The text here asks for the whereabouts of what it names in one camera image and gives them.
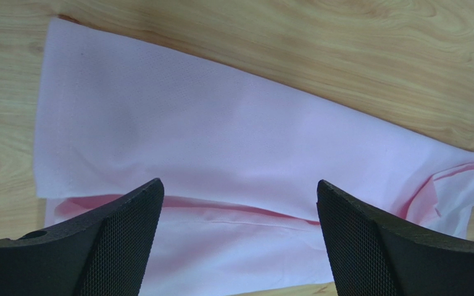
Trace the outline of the pink t shirt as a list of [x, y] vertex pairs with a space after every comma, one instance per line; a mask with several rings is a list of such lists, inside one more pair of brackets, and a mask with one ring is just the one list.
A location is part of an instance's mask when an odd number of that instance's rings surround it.
[[234, 295], [333, 280], [324, 179], [465, 237], [474, 153], [235, 68], [58, 18], [33, 157], [46, 225], [159, 178], [141, 295]]

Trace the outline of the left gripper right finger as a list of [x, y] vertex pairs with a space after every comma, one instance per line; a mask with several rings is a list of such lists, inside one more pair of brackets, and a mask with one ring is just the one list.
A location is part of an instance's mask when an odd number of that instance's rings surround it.
[[324, 180], [317, 212], [338, 295], [474, 295], [474, 241], [413, 224]]

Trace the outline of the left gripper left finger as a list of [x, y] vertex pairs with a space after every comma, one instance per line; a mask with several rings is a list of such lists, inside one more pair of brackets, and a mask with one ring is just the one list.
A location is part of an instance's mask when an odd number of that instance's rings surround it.
[[138, 295], [164, 201], [153, 179], [19, 239], [0, 239], [0, 295]]

